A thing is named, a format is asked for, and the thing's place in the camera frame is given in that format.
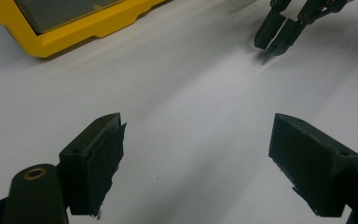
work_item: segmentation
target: yellow case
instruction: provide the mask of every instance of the yellow case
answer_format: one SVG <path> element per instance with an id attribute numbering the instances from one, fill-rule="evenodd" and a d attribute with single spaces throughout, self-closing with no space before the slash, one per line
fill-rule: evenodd
<path id="1" fill-rule="evenodd" d="M 0 24 L 30 55 L 46 58 L 90 37 L 105 37 L 133 24 L 139 15 L 165 0 L 124 0 L 111 7 L 37 35 L 13 0 L 0 0 Z"/>

